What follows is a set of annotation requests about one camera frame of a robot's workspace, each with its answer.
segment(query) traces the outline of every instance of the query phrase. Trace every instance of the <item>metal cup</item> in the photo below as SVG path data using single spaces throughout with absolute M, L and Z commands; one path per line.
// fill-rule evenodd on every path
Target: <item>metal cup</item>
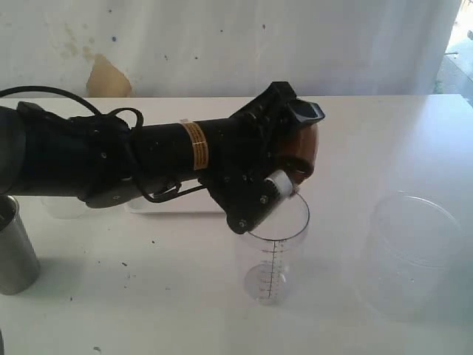
M 19 215 L 18 201 L 0 196 L 0 293 L 17 294 L 39 276 L 39 262 Z

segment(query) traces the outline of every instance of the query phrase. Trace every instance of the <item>transparent container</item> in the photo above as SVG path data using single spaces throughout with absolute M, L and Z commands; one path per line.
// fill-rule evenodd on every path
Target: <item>transparent container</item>
M 372 213 L 359 260 L 357 289 L 372 310 L 390 319 L 425 317 L 463 247 L 459 223 L 445 209 L 398 193 Z
M 58 220 L 73 220 L 87 212 L 87 205 L 76 197 L 42 197 L 47 213 Z
M 269 305 L 290 293 L 290 267 L 301 256 L 309 220 L 307 203 L 295 195 L 251 233 L 238 236 L 239 275 L 250 297 Z

